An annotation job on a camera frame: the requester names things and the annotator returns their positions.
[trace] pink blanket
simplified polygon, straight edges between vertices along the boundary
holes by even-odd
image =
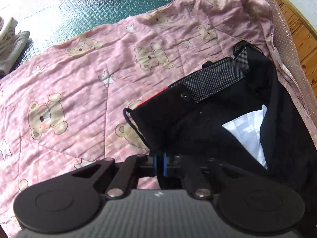
[[[12,207],[20,191],[104,157],[123,161],[147,153],[123,108],[135,107],[206,60],[231,56],[242,39],[277,64],[266,1],[175,0],[53,46],[3,78],[0,222],[8,236],[20,229]],[[315,141],[299,90],[277,69]],[[143,178],[139,187],[158,184]]]

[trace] bubble wrap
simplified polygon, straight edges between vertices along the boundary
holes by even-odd
[[[15,68],[52,45],[59,44],[95,26],[115,23],[144,13],[172,0],[0,0],[2,16],[19,12],[17,31],[29,30],[31,40]],[[303,94],[304,106],[315,125],[317,104],[313,91],[300,67],[296,48],[286,20],[275,0],[266,0],[272,7],[274,45],[282,62],[289,69]]]

